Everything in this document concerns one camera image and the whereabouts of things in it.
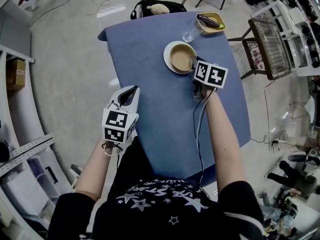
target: gray floor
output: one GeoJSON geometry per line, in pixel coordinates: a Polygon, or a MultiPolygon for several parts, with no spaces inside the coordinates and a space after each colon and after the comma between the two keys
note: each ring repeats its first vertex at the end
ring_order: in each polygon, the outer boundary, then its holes
{"type": "MultiPolygon", "coordinates": [[[[67,0],[40,0],[34,18],[67,0]]],[[[126,9],[102,18],[102,28],[130,20],[130,13],[139,0],[110,0],[110,6],[125,5],[126,9]]],[[[221,0],[187,0],[188,11],[218,12],[225,21],[228,38],[242,36],[249,28],[253,11],[243,0],[226,0],[222,11],[221,0]]],[[[54,150],[64,171],[69,175],[71,164],[84,166],[101,134],[103,107],[119,88],[107,45],[97,39],[99,26],[91,0],[72,0],[41,17],[32,27],[32,81],[35,99],[46,132],[54,134],[54,150]]],[[[241,43],[231,43],[240,74],[249,70],[241,43]]],[[[270,81],[263,75],[253,75],[243,82],[248,106],[251,137],[262,141],[268,135],[265,94],[269,112],[270,138],[278,137],[287,129],[292,137],[305,134],[305,123],[291,120],[293,101],[308,99],[306,78],[291,74],[265,89],[270,81]]],[[[272,190],[276,183],[264,175],[279,158],[292,150],[274,153],[263,143],[250,141],[241,148],[246,176],[256,193],[272,190]]],[[[215,184],[208,186],[214,197],[215,184]]]]}

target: black bag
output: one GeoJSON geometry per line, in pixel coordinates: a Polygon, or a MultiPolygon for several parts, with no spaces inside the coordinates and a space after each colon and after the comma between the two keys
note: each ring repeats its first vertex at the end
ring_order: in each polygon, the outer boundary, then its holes
{"type": "Polygon", "coordinates": [[[159,0],[141,0],[135,5],[133,11],[131,12],[131,16],[130,16],[131,20],[134,20],[137,18],[137,12],[136,12],[137,6],[141,5],[142,15],[143,17],[147,17],[147,16],[154,15],[150,9],[147,9],[147,6],[153,6],[156,4],[162,4],[166,6],[169,9],[170,13],[182,13],[187,11],[186,8],[181,3],[177,3],[177,2],[159,1],[159,0]]]}

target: stuffed toy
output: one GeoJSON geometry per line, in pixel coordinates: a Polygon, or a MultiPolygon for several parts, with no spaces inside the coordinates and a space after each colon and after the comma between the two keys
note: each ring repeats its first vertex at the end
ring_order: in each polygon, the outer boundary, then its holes
{"type": "Polygon", "coordinates": [[[146,8],[151,10],[153,15],[169,14],[170,13],[168,7],[166,7],[165,5],[163,5],[161,3],[156,3],[152,6],[147,6],[146,8]]]}

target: eggplant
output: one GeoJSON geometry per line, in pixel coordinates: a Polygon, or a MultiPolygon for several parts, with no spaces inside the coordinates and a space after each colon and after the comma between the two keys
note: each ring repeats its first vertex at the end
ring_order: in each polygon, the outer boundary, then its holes
{"type": "Polygon", "coordinates": [[[209,19],[208,17],[203,16],[202,14],[198,14],[196,17],[198,20],[202,21],[207,27],[218,28],[218,29],[224,28],[224,25],[219,24],[213,21],[212,19],[209,19]]]}

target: drinking glass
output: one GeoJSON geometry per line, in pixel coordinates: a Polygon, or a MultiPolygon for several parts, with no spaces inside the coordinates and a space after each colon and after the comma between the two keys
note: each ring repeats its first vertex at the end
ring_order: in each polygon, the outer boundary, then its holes
{"type": "Polygon", "coordinates": [[[182,33],[182,39],[186,43],[192,42],[198,35],[205,30],[206,25],[202,20],[194,19],[188,30],[182,33]]]}

